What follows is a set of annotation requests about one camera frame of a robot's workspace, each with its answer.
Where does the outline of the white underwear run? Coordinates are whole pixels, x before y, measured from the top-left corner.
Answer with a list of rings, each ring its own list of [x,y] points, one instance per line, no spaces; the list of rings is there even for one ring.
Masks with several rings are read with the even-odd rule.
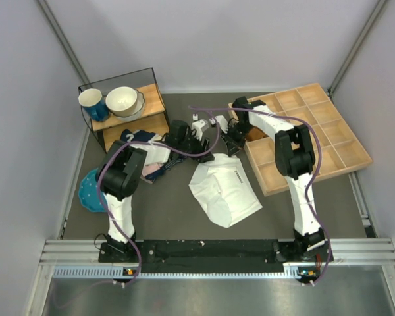
[[[263,206],[239,158],[224,153],[214,158],[197,166],[189,188],[212,223],[230,228]]]

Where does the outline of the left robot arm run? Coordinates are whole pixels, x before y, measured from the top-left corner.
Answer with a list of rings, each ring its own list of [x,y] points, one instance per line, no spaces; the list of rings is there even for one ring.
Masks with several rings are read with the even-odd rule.
[[[166,167],[176,159],[191,157],[199,162],[214,160],[209,152],[209,140],[203,132],[209,123],[196,120],[191,125],[181,120],[172,121],[170,130],[162,137],[139,132],[125,132],[116,140],[101,162],[96,181],[100,199],[109,211],[107,243],[122,261],[131,260],[136,253],[132,241],[135,229],[132,223],[132,195],[146,167]]]

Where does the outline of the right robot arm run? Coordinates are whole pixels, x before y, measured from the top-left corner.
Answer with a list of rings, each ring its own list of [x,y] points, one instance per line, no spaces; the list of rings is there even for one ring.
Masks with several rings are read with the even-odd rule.
[[[285,178],[294,208],[294,253],[304,261],[315,256],[325,245],[325,233],[318,221],[312,184],[319,173],[315,168],[315,151],[311,138],[314,129],[302,119],[299,125],[289,123],[290,118],[274,114],[262,100],[235,99],[231,105],[237,116],[228,122],[221,138],[228,155],[239,152],[246,136],[253,128],[260,129],[274,141],[275,165]]]

